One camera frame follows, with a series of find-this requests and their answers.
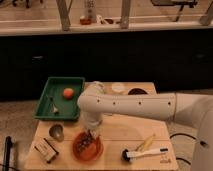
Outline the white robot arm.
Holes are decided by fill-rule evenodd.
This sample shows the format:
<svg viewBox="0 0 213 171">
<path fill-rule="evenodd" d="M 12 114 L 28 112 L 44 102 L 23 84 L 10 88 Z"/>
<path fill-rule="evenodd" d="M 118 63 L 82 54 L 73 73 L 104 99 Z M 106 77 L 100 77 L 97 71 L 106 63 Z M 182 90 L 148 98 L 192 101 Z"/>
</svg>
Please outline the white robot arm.
<svg viewBox="0 0 213 171">
<path fill-rule="evenodd" d="M 84 113 L 85 127 L 96 129 L 103 113 L 123 114 L 173 122 L 193 127 L 197 138 L 190 171 L 213 171 L 213 95 L 160 93 L 107 94 L 103 83 L 90 83 L 77 104 Z"/>
</svg>

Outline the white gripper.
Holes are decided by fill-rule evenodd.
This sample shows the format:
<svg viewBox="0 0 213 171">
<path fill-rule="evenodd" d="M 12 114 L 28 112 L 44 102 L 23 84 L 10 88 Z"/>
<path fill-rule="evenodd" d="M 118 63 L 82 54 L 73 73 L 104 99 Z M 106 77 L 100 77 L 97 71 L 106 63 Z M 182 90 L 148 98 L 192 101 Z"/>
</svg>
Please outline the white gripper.
<svg viewBox="0 0 213 171">
<path fill-rule="evenodd" d="M 84 127 L 89 130 L 89 134 L 97 139 L 100 136 L 100 130 L 97 129 L 102 123 L 102 114 L 101 113 L 83 113 L 83 124 Z"/>
</svg>

